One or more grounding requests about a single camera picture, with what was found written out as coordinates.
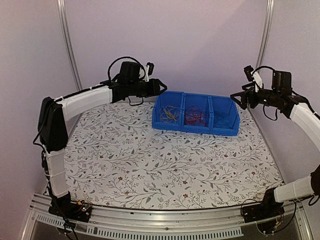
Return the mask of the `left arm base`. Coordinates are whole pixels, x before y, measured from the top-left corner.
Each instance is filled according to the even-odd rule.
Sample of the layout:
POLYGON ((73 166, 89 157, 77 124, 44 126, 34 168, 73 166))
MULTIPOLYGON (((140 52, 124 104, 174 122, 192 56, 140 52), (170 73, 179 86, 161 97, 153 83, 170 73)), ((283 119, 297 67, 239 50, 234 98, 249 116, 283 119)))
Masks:
POLYGON ((52 215, 88 223, 91 218, 92 204, 89 202, 78 201, 51 201, 48 212, 52 215))

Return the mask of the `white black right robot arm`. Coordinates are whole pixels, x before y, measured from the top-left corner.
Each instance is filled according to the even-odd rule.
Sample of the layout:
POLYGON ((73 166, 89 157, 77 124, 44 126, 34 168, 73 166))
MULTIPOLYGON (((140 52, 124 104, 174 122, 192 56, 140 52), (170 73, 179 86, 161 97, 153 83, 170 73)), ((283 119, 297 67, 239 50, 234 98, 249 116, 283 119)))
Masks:
MULTIPOLYGON (((230 95, 235 103, 243 110, 254 109, 257 105, 276 108, 299 126, 317 148, 320 146, 320 116, 306 97, 293 91, 290 72, 274 69, 270 89, 264 87, 257 69, 248 65, 244 68, 244 73, 249 83, 242 86, 241 92, 230 95)), ((269 218, 278 210, 278 204, 319 195, 320 169, 316 168, 306 177, 268 189, 258 213, 262 218, 269 218)))

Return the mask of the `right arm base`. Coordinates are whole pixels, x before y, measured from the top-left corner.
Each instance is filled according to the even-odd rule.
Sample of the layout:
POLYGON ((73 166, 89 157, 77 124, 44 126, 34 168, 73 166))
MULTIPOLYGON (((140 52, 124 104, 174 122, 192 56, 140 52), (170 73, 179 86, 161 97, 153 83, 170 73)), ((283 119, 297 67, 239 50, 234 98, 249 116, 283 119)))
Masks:
POLYGON ((244 218, 245 223, 273 218, 273 220, 261 222, 256 225, 257 229, 264 235, 271 235, 276 232, 283 221, 285 213, 283 208, 284 203, 276 202, 274 190, 275 188, 268 189, 264 193, 261 202, 240 207, 240 214, 244 218))

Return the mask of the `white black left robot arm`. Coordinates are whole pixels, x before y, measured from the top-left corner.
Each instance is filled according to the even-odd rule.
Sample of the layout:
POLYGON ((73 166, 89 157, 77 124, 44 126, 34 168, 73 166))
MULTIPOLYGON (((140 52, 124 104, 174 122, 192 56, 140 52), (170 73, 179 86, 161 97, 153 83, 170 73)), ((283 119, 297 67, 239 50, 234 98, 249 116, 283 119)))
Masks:
POLYGON ((96 107, 124 101, 129 97, 150 98, 164 93, 168 87, 152 78, 154 64, 142 65, 129 57, 121 58, 119 72, 94 86, 57 98, 42 100, 37 135, 33 144, 41 147, 42 167, 48 180, 49 196, 57 200, 55 209, 63 216, 74 213, 65 177, 64 155, 69 141, 67 122, 96 107))

